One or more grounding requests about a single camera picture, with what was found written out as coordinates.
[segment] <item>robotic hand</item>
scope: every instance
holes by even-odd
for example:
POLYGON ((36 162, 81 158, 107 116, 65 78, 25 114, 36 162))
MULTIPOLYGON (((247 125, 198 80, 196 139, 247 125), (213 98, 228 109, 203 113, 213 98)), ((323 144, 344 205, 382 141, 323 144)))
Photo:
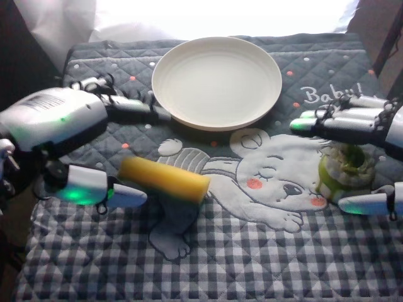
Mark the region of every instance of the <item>robotic hand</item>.
MULTIPOLYGON (((393 99, 368 96, 342 97, 338 106, 305 111, 290 123, 291 131, 304 137, 322 137, 343 143, 371 143, 384 148, 386 154, 403 160, 403 107, 393 99)), ((390 215, 395 220, 403 214, 403 182, 384 186, 362 196, 342 198, 339 207, 348 213, 390 215)))
POLYGON ((0 214, 2 201, 14 194, 13 185, 4 178, 5 165, 19 169, 14 151, 23 154, 22 157, 35 154, 35 159, 41 162, 45 187, 63 200, 105 207, 140 206, 145 202, 145 193, 122 186, 103 171, 54 160, 60 157, 60 150, 68 149, 68 144, 80 147, 83 143, 77 145, 77 142, 84 134, 89 141, 100 130, 104 132, 111 111, 170 119, 169 113, 155 106, 152 98, 143 102, 117 94, 111 75, 92 77, 70 87, 36 92, 0 112, 0 214))

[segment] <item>bear face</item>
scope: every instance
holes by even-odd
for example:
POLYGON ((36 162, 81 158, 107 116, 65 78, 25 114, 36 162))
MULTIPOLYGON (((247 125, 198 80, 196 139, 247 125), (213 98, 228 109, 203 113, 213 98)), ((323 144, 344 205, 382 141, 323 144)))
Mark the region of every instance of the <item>bear face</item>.
POLYGON ((269 137, 245 129, 231 138, 231 149, 243 157, 236 171, 238 186, 255 202, 288 211, 318 211, 327 206, 315 191, 324 140, 291 135, 269 137))

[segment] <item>bear nose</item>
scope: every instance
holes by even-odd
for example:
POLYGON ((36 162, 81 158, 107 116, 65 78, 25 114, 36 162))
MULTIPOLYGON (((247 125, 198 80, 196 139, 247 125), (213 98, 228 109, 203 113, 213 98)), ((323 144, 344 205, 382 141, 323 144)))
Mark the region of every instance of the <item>bear nose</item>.
POLYGON ((284 191, 287 195, 299 195, 302 194, 302 191, 299 187, 294 186, 293 184, 285 184, 283 186, 284 191))

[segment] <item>quilted mat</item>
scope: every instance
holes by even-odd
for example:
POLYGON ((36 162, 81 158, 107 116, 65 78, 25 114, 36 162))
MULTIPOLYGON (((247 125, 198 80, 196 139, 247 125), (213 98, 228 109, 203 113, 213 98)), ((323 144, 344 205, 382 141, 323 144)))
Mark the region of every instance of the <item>quilted mat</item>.
MULTIPOLYGON (((100 216, 88 206, 39 201, 16 300, 403 299, 402 220, 349 215, 317 195, 326 142, 288 129, 301 112, 342 92, 382 96, 363 45, 356 35, 240 38, 281 69, 281 96, 264 118, 228 133, 175 121, 111 121, 63 158, 114 175, 123 157, 138 155, 208 175, 200 208, 150 198, 100 216)), ((77 45, 64 85, 109 72, 129 96, 148 93, 156 63, 180 43, 77 45)), ((366 149, 377 161, 374 187, 401 179, 402 164, 366 149)))

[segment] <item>yellow cylinder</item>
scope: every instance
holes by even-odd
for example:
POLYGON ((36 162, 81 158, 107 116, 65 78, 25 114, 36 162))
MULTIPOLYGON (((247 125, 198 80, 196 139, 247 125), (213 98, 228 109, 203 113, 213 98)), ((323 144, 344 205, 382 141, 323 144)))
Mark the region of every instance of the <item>yellow cylinder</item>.
POLYGON ((196 204, 203 201, 210 183, 210 178, 207 176, 141 157, 124 159, 120 165, 118 178, 196 204))

